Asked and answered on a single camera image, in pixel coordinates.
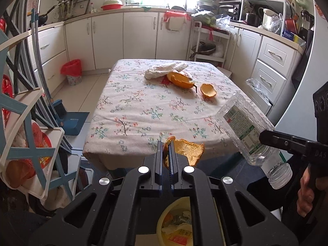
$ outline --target trash can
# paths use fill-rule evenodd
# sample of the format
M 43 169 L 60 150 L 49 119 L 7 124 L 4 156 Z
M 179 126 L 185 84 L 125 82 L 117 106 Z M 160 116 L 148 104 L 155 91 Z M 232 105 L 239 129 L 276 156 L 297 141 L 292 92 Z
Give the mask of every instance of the trash can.
M 60 73 L 66 75 L 69 85 L 79 84 L 82 81 L 81 60 L 75 59 L 67 62 L 62 66 Z
M 187 240 L 185 240 L 185 241 L 172 240 L 171 238 L 166 236 L 164 234 L 164 232 L 162 232 L 163 222 L 164 222 L 164 219 L 166 218 L 167 214 L 171 213 L 172 215 L 176 215 L 176 213 L 180 210 L 191 211 L 189 197 L 182 197 L 182 198 L 174 201 L 161 214 L 161 216 L 157 222 L 157 228 L 156 228 L 156 233 L 157 233 L 158 242 L 159 242 L 160 246 L 181 246 L 181 245 L 191 246 L 191 245 L 193 245 L 192 234 L 190 236 L 190 239 L 187 242 Z

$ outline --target yellow bucket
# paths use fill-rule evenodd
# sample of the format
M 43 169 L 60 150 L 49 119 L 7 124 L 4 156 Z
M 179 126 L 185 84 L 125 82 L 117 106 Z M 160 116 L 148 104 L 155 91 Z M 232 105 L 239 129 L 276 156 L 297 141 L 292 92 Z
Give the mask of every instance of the yellow bucket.
M 157 222 L 157 228 L 156 228 L 156 233 L 157 233 L 158 242 L 159 242 L 160 246 L 177 246 L 176 243 L 165 238 L 162 233 L 162 225 L 163 225 L 164 218 L 170 211 L 176 210 L 176 209 L 185 209 L 185 210 L 191 211 L 189 197 L 182 197 L 182 198 L 174 201 L 161 214 L 161 217 L 159 218 L 159 220 Z

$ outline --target red trash bag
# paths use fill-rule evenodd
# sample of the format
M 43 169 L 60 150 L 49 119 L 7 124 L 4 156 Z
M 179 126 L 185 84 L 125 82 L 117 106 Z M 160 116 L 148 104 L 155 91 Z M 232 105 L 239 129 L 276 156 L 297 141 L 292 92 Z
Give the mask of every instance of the red trash bag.
M 60 73 L 66 75 L 69 85 L 79 84 L 82 81 L 81 60 L 75 59 L 67 62 L 62 66 Z

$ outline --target wok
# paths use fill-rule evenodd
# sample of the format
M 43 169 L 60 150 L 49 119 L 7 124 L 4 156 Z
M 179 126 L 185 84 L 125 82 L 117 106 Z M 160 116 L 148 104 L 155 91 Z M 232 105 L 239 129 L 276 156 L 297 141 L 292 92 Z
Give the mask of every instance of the wok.
M 216 50 L 216 45 L 212 43 L 199 42 L 198 52 L 196 52 L 196 46 L 191 50 L 194 52 L 189 58 L 192 59 L 196 54 L 211 55 Z

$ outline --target floral pattern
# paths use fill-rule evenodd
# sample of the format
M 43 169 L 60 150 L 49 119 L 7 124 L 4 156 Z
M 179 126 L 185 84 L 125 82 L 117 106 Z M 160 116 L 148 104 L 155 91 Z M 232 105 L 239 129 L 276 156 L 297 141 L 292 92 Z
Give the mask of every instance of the floral pattern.
M 165 63 L 172 60 L 126 59 L 113 67 L 83 151 L 96 166 L 112 170 L 142 165 L 143 158 L 156 151 L 157 141 L 169 136 L 204 143 L 204 159 L 237 151 L 215 115 L 234 92 L 243 92 L 208 63 L 186 62 L 185 71 L 198 87 L 204 82 L 214 86 L 217 95 L 210 99 L 195 88 L 175 86 L 166 76 L 144 77 L 147 69 Z

